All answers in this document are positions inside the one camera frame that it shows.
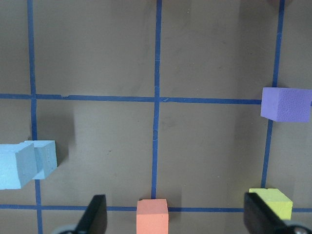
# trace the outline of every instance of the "blue painter's tape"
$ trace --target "blue painter's tape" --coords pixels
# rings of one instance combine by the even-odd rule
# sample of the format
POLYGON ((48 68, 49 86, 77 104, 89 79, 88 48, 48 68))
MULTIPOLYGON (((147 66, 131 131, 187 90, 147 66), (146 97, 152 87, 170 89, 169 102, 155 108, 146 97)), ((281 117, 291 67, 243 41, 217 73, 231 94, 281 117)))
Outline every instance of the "blue painter's tape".
POLYGON ((156 2, 156 30, 155 30, 155 99, 154 99, 154 123, 153 123, 153 156, 152 156, 152 187, 151 198, 156 198, 157 191, 157 164, 158 164, 158 123, 160 102, 160 46, 161 46, 161 10, 162 1, 156 2))
POLYGON ((282 34, 283 34, 284 9, 285 9, 285 0, 280 0, 272 87, 277 87, 277 81, 278 81, 279 59, 280 59, 280 54, 281 54, 282 34))
POLYGON ((33 1, 27 0, 30 92, 36 97, 33 1))
POLYGON ((36 210, 37 206, 31 205, 5 205, 1 204, 0 209, 12 209, 12 210, 36 210))
POLYGON ((120 96, 87 96, 57 94, 37 94, 37 99, 43 100, 81 100, 81 101, 133 101, 133 102, 154 102, 154 97, 120 97, 120 96))
POLYGON ((42 210, 52 210, 52 211, 85 211, 86 206, 42 206, 42 210))
MULTIPOLYGON (((37 140, 37 100, 36 100, 36 79, 35 79, 34 14, 33 14, 33 1, 32 0, 27 0, 27 22, 28 22, 30 93, 32 96, 32 99, 31 99, 32 140, 37 140)), ((42 213, 41 213, 41 192, 40 192, 39 180, 35 180, 35 189, 36 189, 36 204, 37 204, 38 234, 43 234, 42 213)))
POLYGON ((136 206, 108 206, 108 211, 137 211, 136 206))
POLYGON ((261 105, 258 99, 222 99, 195 97, 161 97, 160 102, 261 105))
POLYGON ((267 173, 269 166, 269 157, 270 157, 270 147, 271 147, 271 138, 272 138, 272 129, 273 129, 273 120, 268 120, 268 130, 267 130, 267 139, 265 142, 265 151, 264 151, 264 160, 263 160, 263 169, 262 169, 262 178, 261 178, 261 188, 265 188, 267 181, 267 173))
POLYGON ((27 94, 0 94, 0 99, 31 99, 27 94))
POLYGON ((312 213, 312 208, 293 208, 294 213, 312 213))
POLYGON ((211 213, 241 213, 243 208, 197 208, 197 207, 169 207, 169 212, 211 212, 211 213))
MULTIPOLYGON (((279 12, 278 12, 278 24, 277 24, 277 35, 276 35, 276 47, 275 47, 275 59, 274 59, 274 71, 273 71, 272 87, 277 87, 277 81, 278 81, 278 69, 279 69, 279 58, 280 58, 281 43, 282 43, 284 9, 285 9, 285 0, 280 0, 279 12)), ((273 129, 273 121, 268 120, 268 130, 267 130, 267 139, 266 139, 266 144, 265 144, 265 152, 264 152, 264 160, 263 160, 261 188, 265 188, 266 181, 267 181, 272 129, 273 129)))
MULTIPOLYGON (((0 209, 12 210, 37 210, 38 206, 33 205, 5 205, 0 204, 0 209)), ((85 211, 87 206, 41 206, 41 210, 54 211, 85 211)), ((108 211, 137 211, 135 206, 108 206, 108 211)), ((241 213, 243 208, 205 208, 205 207, 168 207, 169 212, 207 212, 207 213, 241 213)), ((294 213, 312 213, 312 208, 293 208, 294 213)))
MULTIPOLYGON (((86 206, 42 206, 42 210, 85 211, 86 206)), ((107 211, 137 211, 135 206, 107 206, 107 211)))
POLYGON ((37 140, 37 100, 34 98, 31 99, 31 132, 32 140, 37 140))

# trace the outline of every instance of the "light blue foam cube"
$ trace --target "light blue foam cube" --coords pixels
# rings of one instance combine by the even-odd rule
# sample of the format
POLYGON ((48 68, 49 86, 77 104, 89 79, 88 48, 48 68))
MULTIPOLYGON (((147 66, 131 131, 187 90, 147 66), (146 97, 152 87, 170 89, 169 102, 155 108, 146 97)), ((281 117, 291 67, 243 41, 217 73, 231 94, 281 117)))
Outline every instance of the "light blue foam cube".
POLYGON ((32 142, 0 145, 0 189, 21 189, 38 173, 32 142))
POLYGON ((27 140, 33 143, 38 174, 33 179, 46 179, 58 166, 54 140, 27 140))

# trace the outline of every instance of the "grid square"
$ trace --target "grid square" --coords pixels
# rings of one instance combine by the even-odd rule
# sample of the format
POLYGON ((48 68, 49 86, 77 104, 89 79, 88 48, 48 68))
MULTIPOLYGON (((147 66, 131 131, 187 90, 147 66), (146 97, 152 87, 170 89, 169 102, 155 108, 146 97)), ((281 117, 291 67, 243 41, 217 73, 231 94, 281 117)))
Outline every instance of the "grid square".
POLYGON ((279 86, 312 89, 312 4, 286 0, 279 86))
POLYGON ((39 94, 154 95, 155 1, 34 1, 39 94))
POLYGON ((259 187, 267 121, 259 105, 163 103, 157 197, 171 207, 243 207, 259 187))
POLYGON ((169 233, 248 234, 243 213, 169 213, 169 233))
POLYGON ((278 188, 297 208, 312 204, 312 123, 274 123, 267 187, 278 188))
MULTIPOLYGON (((0 99, 0 144, 18 144, 31 138, 30 101, 0 99)), ((35 183, 17 190, 0 190, 0 204, 35 205, 35 183)))
POLYGON ((272 83, 276 3, 164 0, 161 95, 261 99, 272 83))
POLYGON ((0 210, 1 231, 8 234, 37 234, 37 212, 34 210, 0 210))
MULTIPOLYGON (((42 211, 44 233, 50 234, 55 228, 77 224, 83 215, 83 211, 42 211)), ((135 212, 107 212, 107 230, 105 234, 135 234, 135 212)))
POLYGON ((43 205, 136 206, 151 196, 153 104, 38 101, 38 139, 56 141, 59 166, 41 182, 43 205))
POLYGON ((27 1, 0 1, 0 93, 29 94, 27 1))

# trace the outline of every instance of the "yellow foam cube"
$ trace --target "yellow foam cube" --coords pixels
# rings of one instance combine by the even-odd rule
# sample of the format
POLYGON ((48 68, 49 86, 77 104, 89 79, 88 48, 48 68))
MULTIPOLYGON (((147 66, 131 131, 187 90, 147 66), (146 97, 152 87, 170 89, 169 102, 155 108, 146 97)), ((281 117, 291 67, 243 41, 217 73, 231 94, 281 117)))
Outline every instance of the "yellow foam cube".
POLYGON ((293 202, 278 189, 249 189, 250 193, 257 193, 259 197, 283 220, 290 220, 293 202))

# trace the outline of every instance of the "grid line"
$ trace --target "grid line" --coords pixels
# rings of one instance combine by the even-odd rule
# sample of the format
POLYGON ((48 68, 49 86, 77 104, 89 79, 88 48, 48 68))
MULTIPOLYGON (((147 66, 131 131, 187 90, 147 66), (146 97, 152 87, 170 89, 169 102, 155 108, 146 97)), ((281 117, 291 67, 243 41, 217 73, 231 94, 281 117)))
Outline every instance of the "grid line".
MULTIPOLYGON (((35 78, 35 45, 34 45, 34 17, 33 1, 27 0, 27 23, 28 23, 28 53, 29 53, 29 75, 31 93, 31 131, 32 140, 38 139, 37 134, 37 97, 36 97, 36 78, 35 78)), ((40 180, 35 180, 35 193, 37 205, 37 227, 38 234, 43 233, 42 212, 41 212, 41 191, 40 180)))
MULTIPOLYGON (((0 99, 22 99, 29 100, 32 96, 28 94, 2 94, 0 99)), ((154 102, 154 97, 134 96, 96 96, 96 95, 68 95, 60 94, 36 94, 37 100, 76 100, 76 101, 126 101, 126 102, 154 102)), ((204 98, 204 97, 160 97, 159 102, 177 103, 203 103, 203 104, 240 104, 261 105, 260 99, 236 99, 236 98, 204 98)))
POLYGON ((155 29, 155 99, 154 99, 154 122, 153 122, 153 155, 152 155, 152 187, 151 199, 156 199, 157 190, 157 164, 158 164, 158 125, 160 103, 160 43, 161 43, 161 8, 162 0, 156 2, 156 29, 155 29))
MULTIPOLYGON (((37 210, 37 205, 0 205, 0 209, 10 210, 37 210)), ((87 206, 40 206, 44 211, 85 211, 87 206)), ((135 212, 136 206, 107 206, 107 211, 135 212)), ((168 207, 169 212, 193 212, 193 213, 242 213, 244 208, 226 207, 168 207)), ((293 213, 312 213, 312 208, 293 208, 293 213)))
MULTIPOLYGON (((277 23, 277 34, 276 34, 276 46, 275 46, 275 59, 274 59, 272 87, 277 87, 277 81, 278 81, 279 58, 280 58, 280 54, 281 54, 281 44, 282 44, 282 34, 283 34, 284 9, 285 9, 285 0, 280 0, 279 10, 278 10, 278 23, 277 23)), ((273 130, 273 120, 269 119, 268 120, 268 129, 267 129, 267 138, 266 138, 266 143, 265 143, 264 159, 263 159, 261 188, 265 188, 266 182, 267 182, 267 173, 268 173, 268 166, 269 166, 269 159, 270 159, 272 130, 273 130)))

